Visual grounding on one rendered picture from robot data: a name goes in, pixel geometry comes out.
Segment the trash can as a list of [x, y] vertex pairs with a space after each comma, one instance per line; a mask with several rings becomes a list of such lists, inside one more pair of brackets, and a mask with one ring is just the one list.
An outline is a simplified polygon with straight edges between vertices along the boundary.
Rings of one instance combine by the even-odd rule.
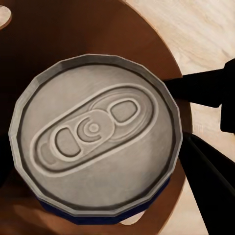
[[[0, 0], [11, 10], [0, 26], [0, 136], [8, 134], [16, 101], [35, 76], [83, 54], [118, 55], [161, 81], [184, 78], [154, 26], [125, 0]], [[189, 101], [176, 99], [182, 130], [193, 134]], [[47, 211], [15, 166], [0, 188], [0, 235], [159, 235], [187, 177], [178, 157], [169, 184], [134, 224], [76, 225]]]

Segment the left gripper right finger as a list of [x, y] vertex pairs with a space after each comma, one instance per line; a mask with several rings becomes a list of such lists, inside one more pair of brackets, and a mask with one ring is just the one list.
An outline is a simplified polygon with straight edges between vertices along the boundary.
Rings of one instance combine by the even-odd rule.
[[210, 235], [235, 235], [235, 162], [182, 131], [179, 159]]

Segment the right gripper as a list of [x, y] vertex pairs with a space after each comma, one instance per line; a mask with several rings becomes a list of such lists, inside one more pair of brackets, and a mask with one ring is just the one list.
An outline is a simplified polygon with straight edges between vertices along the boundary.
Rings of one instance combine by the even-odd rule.
[[221, 108], [222, 132], [235, 133], [235, 58], [224, 69], [183, 75], [164, 80], [175, 99]]

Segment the can of soda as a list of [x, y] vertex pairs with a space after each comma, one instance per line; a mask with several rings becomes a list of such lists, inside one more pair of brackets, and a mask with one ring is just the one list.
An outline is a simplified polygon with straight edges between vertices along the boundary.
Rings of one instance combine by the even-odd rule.
[[16, 101], [15, 169], [47, 211], [76, 225], [115, 225], [169, 184], [183, 141], [179, 110], [137, 62], [98, 53], [60, 60]]

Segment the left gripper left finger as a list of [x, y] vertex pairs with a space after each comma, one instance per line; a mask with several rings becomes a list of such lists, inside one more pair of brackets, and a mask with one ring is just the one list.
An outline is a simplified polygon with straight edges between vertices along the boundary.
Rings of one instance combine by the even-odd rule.
[[0, 136], [0, 188], [14, 167], [9, 135]]

